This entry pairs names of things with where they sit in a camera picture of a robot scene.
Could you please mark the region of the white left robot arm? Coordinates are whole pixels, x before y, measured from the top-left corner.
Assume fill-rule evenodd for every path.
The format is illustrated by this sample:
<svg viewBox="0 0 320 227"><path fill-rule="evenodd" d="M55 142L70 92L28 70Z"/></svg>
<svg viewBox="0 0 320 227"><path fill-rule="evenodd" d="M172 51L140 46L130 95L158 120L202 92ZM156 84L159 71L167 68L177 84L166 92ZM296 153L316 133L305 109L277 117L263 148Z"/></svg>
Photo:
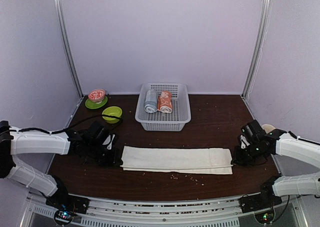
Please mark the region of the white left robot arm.
<svg viewBox="0 0 320 227"><path fill-rule="evenodd" d="M114 166L121 162L115 148L117 140L118 136L98 121L80 131L72 128L47 131L35 127L19 129L3 120L0 123L0 177L36 189L61 209L67 209L72 205L72 198L63 181L33 168L18 155L77 155L90 158L100 166Z"/></svg>

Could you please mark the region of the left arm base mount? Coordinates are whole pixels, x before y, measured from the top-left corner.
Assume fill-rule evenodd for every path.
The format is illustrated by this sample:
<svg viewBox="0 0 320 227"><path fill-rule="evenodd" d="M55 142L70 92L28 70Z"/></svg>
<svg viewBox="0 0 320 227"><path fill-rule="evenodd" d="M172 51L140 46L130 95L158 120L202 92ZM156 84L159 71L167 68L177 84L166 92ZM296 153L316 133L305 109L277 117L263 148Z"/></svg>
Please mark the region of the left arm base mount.
<svg viewBox="0 0 320 227"><path fill-rule="evenodd" d="M57 191L52 196L43 196L46 205L54 207L57 211L53 215L53 220L58 226L69 225L78 214L86 214L90 200L86 197L70 195L63 181L53 176L57 184Z"/></svg>

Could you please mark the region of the white perforated plastic basket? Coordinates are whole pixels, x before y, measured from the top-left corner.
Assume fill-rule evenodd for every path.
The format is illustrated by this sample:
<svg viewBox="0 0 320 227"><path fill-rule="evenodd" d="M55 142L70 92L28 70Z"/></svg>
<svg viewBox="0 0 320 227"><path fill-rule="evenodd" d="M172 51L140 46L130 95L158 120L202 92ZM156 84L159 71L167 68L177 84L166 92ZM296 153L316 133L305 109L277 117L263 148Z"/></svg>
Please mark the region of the white perforated plastic basket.
<svg viewBox="0 0 320 227"><path fill-rule="evenodd" d="M145 111L147 92L154 90L158 95L163 91L172 94L172 113ZM145 83L141 86L135 111L135 120L146 131L179 132L191 120L191 108L188 89L181 83Z"/></svg>

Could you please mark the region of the cream white towel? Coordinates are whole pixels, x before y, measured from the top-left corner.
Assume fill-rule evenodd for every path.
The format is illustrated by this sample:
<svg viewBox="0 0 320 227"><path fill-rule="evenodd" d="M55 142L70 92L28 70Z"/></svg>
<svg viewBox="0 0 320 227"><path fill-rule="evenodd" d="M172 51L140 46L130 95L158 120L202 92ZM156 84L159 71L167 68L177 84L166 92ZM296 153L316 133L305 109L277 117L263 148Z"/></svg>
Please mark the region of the cream white towel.
<svg viewBox="0 0 320 227"><path fill-rule="evenodd" d="M126 171L231 175L227 148L139 148L125 146L121 167Z"/></svg>

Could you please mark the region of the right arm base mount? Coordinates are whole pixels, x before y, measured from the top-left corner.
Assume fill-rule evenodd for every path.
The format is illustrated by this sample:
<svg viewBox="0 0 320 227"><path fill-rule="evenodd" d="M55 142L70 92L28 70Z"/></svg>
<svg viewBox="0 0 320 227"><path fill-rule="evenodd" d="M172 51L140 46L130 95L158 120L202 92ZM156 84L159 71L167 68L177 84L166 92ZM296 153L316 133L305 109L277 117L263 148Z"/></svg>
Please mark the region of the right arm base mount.
<svg viewBox="0 0 320 227"><path fill-rule="evenodd" d="M260 186L260 193L245 194L239 199L243 214L254 213L255 220L262 225L271 224L276 219L275 206L282 203L282 198L275 196L273 184L279 176L272 176Z"/></svg>

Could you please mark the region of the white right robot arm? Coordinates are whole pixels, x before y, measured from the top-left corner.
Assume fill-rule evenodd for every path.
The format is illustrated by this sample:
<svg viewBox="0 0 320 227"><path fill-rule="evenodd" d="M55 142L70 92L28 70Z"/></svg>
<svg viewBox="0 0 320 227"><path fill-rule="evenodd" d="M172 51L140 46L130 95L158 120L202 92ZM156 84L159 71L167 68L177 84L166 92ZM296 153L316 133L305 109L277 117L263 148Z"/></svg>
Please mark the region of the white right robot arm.
<svg viewBox="0 0 320 227"><path fill-rule="evenodd" d="M231 163L238 166L253 166L260 157L278 155L296 159L320 167L320 144L303 139L291 131L273 128L267 132L254 119L241 127L238 145L234 148ZM276 197L291 195L320 195L320 173L296 176L277 176L261 186L256 197L259 207L268 207Z"/></svg>

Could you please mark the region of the orange bunny pattern towel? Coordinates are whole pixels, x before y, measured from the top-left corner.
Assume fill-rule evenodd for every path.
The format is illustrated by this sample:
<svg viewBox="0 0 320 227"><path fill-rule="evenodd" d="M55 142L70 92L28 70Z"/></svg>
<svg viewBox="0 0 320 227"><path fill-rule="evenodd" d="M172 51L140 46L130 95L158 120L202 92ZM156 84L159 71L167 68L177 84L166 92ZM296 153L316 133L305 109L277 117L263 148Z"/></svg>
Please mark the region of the orange bunny pattern towel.
<svg viewBox="0 0 320 227"><path fill-rule="evenodd" d="M172 94L165 90L158 96L157 110L161 113L171 114L173 112Z"/></svg>

